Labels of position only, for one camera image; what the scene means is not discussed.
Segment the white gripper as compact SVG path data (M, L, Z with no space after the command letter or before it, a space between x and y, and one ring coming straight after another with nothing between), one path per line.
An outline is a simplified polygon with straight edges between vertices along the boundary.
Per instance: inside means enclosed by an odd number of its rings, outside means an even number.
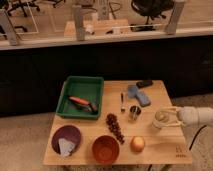
M198 122L198 113L196 111L195 107L182 107L180 109L180 107L177 106L171 106L171 107L164 107L164 108L160 108L157 111L157 114L174 114L176 115L177 113L177 117L178 119L181 121L177 121L177 122L156 122L155 126L157 128L163 128L163 127L179 127L182 125L182 123L184 125L194 125Z

